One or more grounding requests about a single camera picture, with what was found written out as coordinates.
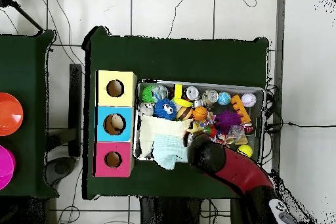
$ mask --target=orange bowl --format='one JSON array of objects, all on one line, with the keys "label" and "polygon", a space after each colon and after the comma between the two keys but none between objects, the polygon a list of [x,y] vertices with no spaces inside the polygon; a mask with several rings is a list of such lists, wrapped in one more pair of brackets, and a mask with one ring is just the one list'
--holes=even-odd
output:
[{"label": "orange bowl", "polygon": [[21,126],[24,111],[19,101],[8,93],[0,93],[0,136],[7,136]]}]

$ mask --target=dark green tabletop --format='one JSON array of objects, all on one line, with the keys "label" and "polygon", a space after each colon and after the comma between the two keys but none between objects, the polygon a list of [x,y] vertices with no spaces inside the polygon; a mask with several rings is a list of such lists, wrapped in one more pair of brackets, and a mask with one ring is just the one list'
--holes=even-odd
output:
[{"label": "dark green tabletop", "polygon": [[0,92],[14,95],[24,110],[19,130],[0,137],[0,145],[16,159],[13,178],[0,190],[0,196],[58,196],[43,177],[47,118],[45,59],[53,38],[51,30],[35,37],[0,35]]},{"label": "dark green tabletop", "polygon": [[138,161],[129,178],[93,177],[96,70],[134,72],[140,79],[265,87],[268,40],[187,40],[109,36],[103,27],[85,38],[85,113],[83,195],[143,195],[233,198],[226,186],[177,163],[168,171]]}]

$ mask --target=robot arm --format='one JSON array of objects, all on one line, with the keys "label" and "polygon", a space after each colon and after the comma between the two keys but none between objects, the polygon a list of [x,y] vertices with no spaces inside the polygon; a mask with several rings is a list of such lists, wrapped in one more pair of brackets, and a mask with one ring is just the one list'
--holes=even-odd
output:
[{"label": "robot arm", "polygon": [[214,143],[204,133],[195,133],[188,147],[188,162],[242,197],[251,224],[297,224],[266,172],[246,156]]}]

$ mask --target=yellow ball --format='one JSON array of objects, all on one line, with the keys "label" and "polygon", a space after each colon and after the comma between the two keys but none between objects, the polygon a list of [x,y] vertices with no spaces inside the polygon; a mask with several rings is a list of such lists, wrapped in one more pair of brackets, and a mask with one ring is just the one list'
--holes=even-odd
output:
[{"label": "yellow ball", "polygon": [[248,158],[252,157],[253,154],[253,150],[249,145],[239,146],[237,152],[243,154],[244,156],[247,156]]}]

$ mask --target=yellow cube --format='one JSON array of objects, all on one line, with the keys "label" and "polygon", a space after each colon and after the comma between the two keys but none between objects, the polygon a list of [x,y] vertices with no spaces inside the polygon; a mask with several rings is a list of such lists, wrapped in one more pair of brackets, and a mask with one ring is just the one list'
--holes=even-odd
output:
[{"label": "yellow cube", "polygon": [[132,72],[96,71],[99,106],[131,107],[135,101],[137,76]]}]

